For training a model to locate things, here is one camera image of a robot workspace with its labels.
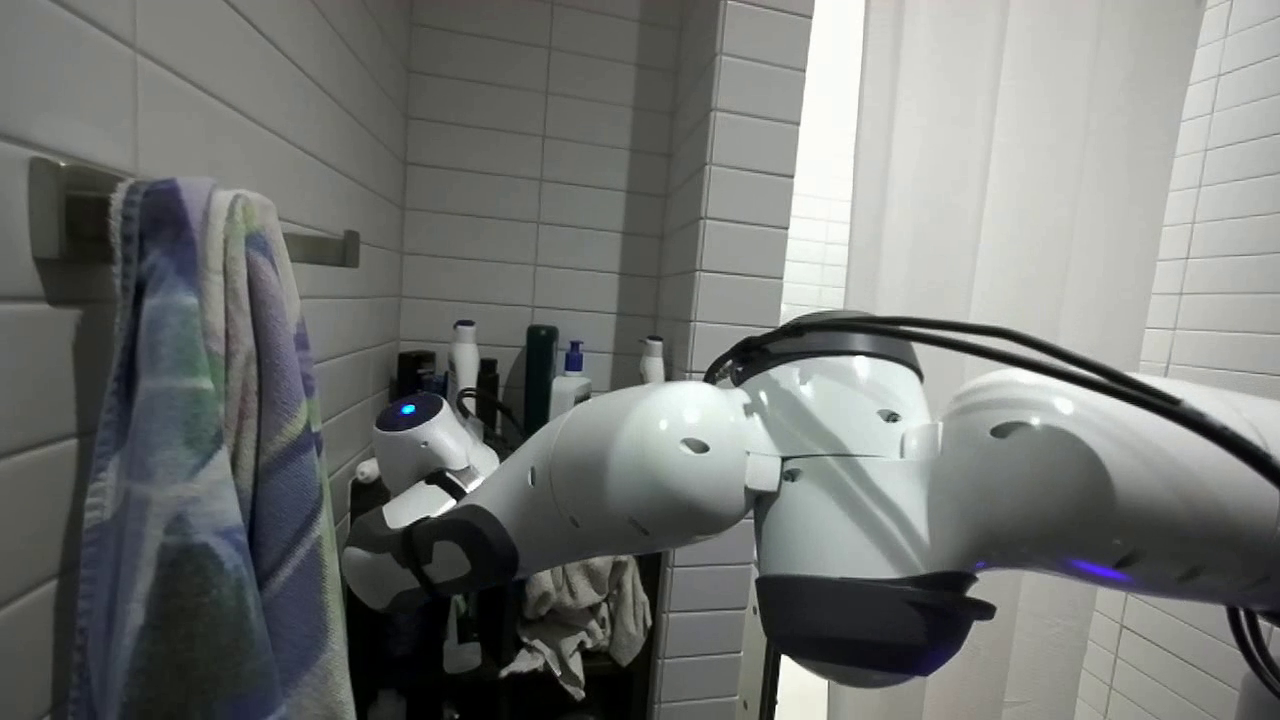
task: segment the towel rail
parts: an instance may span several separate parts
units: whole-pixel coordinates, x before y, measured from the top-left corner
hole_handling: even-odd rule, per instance
[[[34,156],[28,219],[42,263],[114,263],[114,190],[123,170]],[[360,267],[360,233],[283,233],[294,263]]]

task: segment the blue light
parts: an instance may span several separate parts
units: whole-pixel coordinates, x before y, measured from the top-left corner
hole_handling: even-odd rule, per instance
[[[1073,567],[1078,576],[1089,576],[1089,578],[1100,578],[1100,583],[1120,583],[1120,586],[1131,583],[1131,576],[1129,576],[1125,567],[1096,563],[1096,560],[1083,560],[1083,556],[1073,556],[1068,567]]]

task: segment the white tile wall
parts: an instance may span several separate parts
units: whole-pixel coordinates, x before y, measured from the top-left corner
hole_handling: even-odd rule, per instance
[[[631,384],[657,332],[679,11],[670,0],[419,0],[407,91],[402,338],[480,318],[504,366],[526,324]]]
[[[0,700],[55,703],[76,479],[114,348],[108,267],[37,271],[34,153],[247,184],[288,224],[357,226],[360,267],[299,267],[326,466],[369,452],[397,351],[405,190],[402,0],[12,0],[0,7]]]
[[[1173,170],[1143,373],[1280,395],[1280,4],[1214,0]],[[1079,706],[1096,717],[1266,720],[1222,607],[1100,597]]]

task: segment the wall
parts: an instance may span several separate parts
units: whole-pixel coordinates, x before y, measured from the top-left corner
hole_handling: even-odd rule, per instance
[[[480,324],[507,373],[529,324],[639,378],[676,98],[676,0],[419,0],[407,91],[405,348]]]
[[[815,0],[782,318],[843,306],[865,4]]]
[[[701,374],[782,318],[812,0],[688,4],[659,318]],[[753,529],[670,556],[657,720],[761,717]]]
[[[405,348],[459,317],[511,366],[526,324],[631,384],[647,332],[701,374],[782,313],[807,0],[419,0]],[[657,717],[753,711],[749,523],[671,553]]]
[[[204,170],[288,224],[365,235],[299,267],[326,466],[365,452],[397,351],[405,27],[397,0],[7,0],[0,7],[0,703],[44,717],[67,607],[76,475],[114,351],[108,271],[42,271],[24,156]]]
[[[1280,4],[1208,0],[1167,179],[1139,366],[1280,395]],[[1280,703],[1226,613],[1100,590],[1078,717],[1233,717]]]

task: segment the white curtain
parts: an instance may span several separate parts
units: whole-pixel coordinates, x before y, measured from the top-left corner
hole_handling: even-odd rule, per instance
[[[1195,27],[1200,0],[867,0],[849,306],[1011,324],[1137,366]],[[925,351],[936,405],[978,366]],[[1001,618],[939,674],[830,686],[820,711],[1073,717],[1094,590],[987,576],[980,597]]]

